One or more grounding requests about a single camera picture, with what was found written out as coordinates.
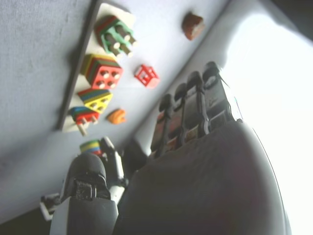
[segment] red plastic toy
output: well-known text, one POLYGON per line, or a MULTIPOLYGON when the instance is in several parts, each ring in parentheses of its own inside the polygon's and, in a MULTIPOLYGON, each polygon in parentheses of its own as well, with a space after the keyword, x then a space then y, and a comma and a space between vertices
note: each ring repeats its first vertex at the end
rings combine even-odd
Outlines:
POLYGON ((153 89, 158 85, 160 79, 152 67, 141 65, 135 74, 137 78, 145 87, 153 89))

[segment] orange toy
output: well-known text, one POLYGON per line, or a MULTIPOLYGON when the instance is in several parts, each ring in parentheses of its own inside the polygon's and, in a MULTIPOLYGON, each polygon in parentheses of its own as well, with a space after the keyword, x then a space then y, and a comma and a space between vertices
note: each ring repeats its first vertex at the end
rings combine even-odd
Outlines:
POLYGON ((123 109, 115 110, 113 113, 111 113, 107 119, 112 124, 121 124, 122 122, 126 122, 125 119, 126 112, 123 109))

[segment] wooden board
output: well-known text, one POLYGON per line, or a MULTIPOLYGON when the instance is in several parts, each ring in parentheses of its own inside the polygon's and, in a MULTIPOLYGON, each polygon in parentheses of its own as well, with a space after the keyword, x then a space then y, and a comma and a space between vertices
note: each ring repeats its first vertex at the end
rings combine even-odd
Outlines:
MULTIPOLYGON (((117 8, 113 5, 104 3, 103 0, 99 0, 96 3, 92 17, 90 19, 88 30, 86 32, 85 42, 81 49, 77 68, 74 74, 73 83, 70 87, 66 107, 63 110, 63 119, 62 119, 62 128, 61 128, 63 132, 78 131, 76 123, 74 122, 72 116, 69 115, 68 111, 73 107, 84 105, 81 99, 79 98, 79 96, 77 95, 77 93, 91 87, 88 81, 86 80, 85 76, 83 76, 80 73, 85 55, 92 54, 92 53, 106 55, 104 49, 99 45, 96 39, 96 35, 94 33, 94 26, 99 20, 101 20, 102 18, 108 15, 117 16, 130 29, 133 28, 133 25, 135 22, 134 15, 132 15, 131 13, 125 10, 117 8)), ((111 53, 109 55, 115 58, 115 60, 117 60, 114 54, 111 53)))

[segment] red house-shaped toy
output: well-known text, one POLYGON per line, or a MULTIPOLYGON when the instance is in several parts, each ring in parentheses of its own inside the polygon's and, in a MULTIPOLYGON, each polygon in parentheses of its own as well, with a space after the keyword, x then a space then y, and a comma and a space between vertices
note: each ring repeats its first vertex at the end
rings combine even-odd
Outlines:
POLYGON ((141 65, 135 74, 137 78, 145 87, 154 88, 160 82, 160 79, 152 67, 141 65))

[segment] bright light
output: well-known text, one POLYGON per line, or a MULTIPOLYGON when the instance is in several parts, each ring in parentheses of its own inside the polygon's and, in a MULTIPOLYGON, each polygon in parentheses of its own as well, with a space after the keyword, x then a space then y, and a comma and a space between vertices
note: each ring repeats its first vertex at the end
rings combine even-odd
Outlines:
POLYGON ((313 234, 313 47, 267 16, 250 16, 223 76, 272 163, 293 235, 313 234))

